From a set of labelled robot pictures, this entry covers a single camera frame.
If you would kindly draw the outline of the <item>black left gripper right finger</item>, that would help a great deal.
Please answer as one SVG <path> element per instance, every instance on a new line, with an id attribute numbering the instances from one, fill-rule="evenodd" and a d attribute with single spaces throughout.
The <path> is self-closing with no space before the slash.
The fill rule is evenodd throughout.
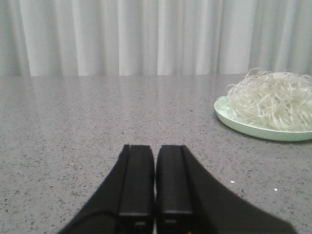
<path id="1" fill-rule="evenodd" d="M 156 164 L 159 234 L 294 234 L 294 227 L 218 182 L 185 146 L 163 145 Z"/>

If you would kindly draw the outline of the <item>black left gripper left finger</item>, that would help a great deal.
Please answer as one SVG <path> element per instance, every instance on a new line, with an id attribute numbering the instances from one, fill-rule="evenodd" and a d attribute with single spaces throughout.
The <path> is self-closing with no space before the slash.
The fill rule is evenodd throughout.
<path id="1" fill-rule="evenodd" d="M 153 233 L 154 184 L 150 146 L 124 145 L 103 183 L 60 233 Z"/>

